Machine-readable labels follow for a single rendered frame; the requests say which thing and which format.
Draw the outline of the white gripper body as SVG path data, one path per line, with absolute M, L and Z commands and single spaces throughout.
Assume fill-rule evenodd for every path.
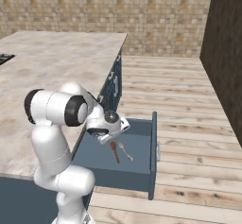
M 113 132 L 108 132 L 106 133 L 104 130 L 98 133 L 97 140 L 101 145 L 106 144 L 107 142 L 110 142 L 113 140 L 115 137 L 117 137 L 121 131 L 113 131 Z

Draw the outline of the blue open drawer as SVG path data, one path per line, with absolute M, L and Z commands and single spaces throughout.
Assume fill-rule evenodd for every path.
M 133 162 L 118 147 L 118 164 L 109 143 L 101 145 L 85 132 L 72 164 L 91 169 L 96 186 L 148 192 L 148 199 L 153 200 L 157 171 L 157 113 L 152 113 L 151 120 L 129 118 L 128 121 L 130 129 L 120 134 L 116 141 L 124 145 Z

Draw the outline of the blue island cabinet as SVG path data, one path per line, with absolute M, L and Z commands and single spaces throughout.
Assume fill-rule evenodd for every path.
M 112 79 L 106 79 L 97 98 L 105 111 L 115 111 L 122 95 L 122 58 L 116 59 Z M 115 76 L 118 76 L 117 97 L 113 96 Z M 41 189 L 29 177 L 0 171 L 0 224 L 50 224 L 58 213 L 55 197 L 54 192 Z

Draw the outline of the wooden spoon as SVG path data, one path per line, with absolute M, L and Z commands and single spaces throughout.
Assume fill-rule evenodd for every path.
M 116 142 L 115 142 L 115 141 L 111 141 L 111 142 L 110 142 L 110 146 L 111 146 L 112 151 L 113 151 L 113 153 L 114 153 L 114 156 L 115 156 L 116 162 L 117 162 L 118 164 L 120 164 L 119 157 L 118 157 L 118 155 L 117 155 L 117 150 L 116 150 Z

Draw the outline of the metal spoon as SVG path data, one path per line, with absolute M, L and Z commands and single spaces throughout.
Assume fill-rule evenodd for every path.
M 124 145 L 123 145 L 122 143 L 120 143 L 120 142 L 118 142 L 117 144 L 118 144 L 119 148 L 121 148 L 121 149 L 123 150 L 123 152 L 126 154 L 127 158 L 128 158 L 131 162 L 133 162 L 133 158 L 132 158 L 132 157 L 128 154 L 128 152 L 125 150 Z

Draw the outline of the black hob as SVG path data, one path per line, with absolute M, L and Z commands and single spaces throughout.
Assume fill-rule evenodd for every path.
M 14 55 L 10 54 L 0 54 L 0 65 L 4 64 L 8 60 L 11 60 L 14 58 Z

